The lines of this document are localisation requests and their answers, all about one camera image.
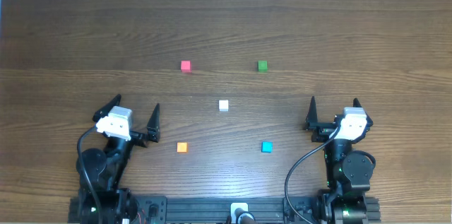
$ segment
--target white cube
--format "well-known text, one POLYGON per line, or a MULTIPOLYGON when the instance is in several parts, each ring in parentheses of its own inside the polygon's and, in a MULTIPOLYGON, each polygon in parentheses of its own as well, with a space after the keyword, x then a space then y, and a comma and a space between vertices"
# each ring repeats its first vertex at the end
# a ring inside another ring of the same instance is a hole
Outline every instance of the white cube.
POLYGON ((221 112, 229 111, 229 100, 220 100, 218 102, 218 107, 220 108, 221 112))

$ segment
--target red cube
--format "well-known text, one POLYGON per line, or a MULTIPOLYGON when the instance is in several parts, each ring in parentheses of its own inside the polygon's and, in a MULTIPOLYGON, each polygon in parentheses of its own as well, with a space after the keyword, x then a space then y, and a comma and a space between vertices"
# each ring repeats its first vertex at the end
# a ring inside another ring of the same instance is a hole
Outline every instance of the red cube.
POLYGON ((184 73, 190 73, 191 72, 190 61, 182 61, 181 62, 181 71, 184 72, 184 73))

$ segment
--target small block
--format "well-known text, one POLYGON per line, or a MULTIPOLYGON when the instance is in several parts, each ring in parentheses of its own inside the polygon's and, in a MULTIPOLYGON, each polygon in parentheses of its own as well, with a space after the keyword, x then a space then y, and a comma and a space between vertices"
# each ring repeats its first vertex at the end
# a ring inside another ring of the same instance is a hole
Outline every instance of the small block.
POLYGON ((257 70, 259 72, 267 72, 267 61, 257 61, 257 70))
POLYGON ((177 142, 177 152, 178 153, 187 153, 189 151, 188 143, 177 142))
POLYGON ((262 142, 262 152, 263 153, 271 153, 273 151, 273 143, 272 142, 262 142))
POLYGON ((191 62, 190 61, 181 61, 181 71, 184 73, 191 72, 191 62))
POLYGON ((229 111, 229 100, 220 100, 218 102, 218 107, 221 112, 229 111))

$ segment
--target wooden surface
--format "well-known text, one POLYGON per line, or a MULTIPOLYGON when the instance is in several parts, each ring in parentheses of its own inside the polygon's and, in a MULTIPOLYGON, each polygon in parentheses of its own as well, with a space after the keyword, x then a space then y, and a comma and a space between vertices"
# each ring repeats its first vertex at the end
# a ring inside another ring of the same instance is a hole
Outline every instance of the wooden surface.
MULTIPOLYGON (((358 97, 375 125, 356 148, 378 160, 369 195, 383 220, 451 221, 452 0, 2 6, 0 221, 66 221, 77 139, 117 93, 136 129, 161 104, 161 142, 137 148, 122 180, 136 194, 282 196, 289 168, 316 146, 301 127, 310 97, 326 122, 358 97), (260 153, 262 141, 274 152, 260 153)), ((85 147, 104 144, 95 135, 85 147)), ((325 175, 317 154, 291 195, 314 194, 325 175)))

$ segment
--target yellow cube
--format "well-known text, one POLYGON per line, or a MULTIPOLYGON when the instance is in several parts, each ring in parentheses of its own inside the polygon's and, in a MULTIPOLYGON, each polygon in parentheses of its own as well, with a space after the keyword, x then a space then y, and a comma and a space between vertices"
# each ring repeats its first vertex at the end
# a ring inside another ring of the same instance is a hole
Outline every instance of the yellow cube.
POLYGON ((189 151, 188 143, 177 142, 177 152, 178 153, 187 153, 189 151))

